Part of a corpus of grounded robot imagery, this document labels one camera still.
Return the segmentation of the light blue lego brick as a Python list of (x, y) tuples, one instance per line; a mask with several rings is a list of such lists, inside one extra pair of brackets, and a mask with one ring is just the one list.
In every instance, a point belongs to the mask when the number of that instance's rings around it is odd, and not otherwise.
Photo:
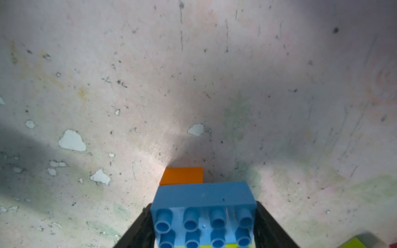
[(246, 182), (160, 186), (151, 206), (160, 248), (250, 248), (257, 203)]

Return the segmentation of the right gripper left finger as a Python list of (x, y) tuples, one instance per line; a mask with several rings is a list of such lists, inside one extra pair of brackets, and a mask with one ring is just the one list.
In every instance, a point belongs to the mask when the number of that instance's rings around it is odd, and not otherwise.
[(155, 231), (151, 214), (152, 204), (148, 204), (116, 243), (114, 248), (154, 248)]

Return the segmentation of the orange brick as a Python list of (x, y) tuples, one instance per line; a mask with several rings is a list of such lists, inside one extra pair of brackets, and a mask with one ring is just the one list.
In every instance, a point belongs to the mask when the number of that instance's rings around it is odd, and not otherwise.
[(166, 168), (159, 186), (202, 184), (202, 167)]

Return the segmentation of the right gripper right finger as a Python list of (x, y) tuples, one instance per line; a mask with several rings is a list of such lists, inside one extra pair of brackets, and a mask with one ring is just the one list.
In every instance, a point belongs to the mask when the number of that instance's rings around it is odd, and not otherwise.
[(254, 241), (256, 248), (299, 248), (282, 226), (265, 207), (257, 201)]

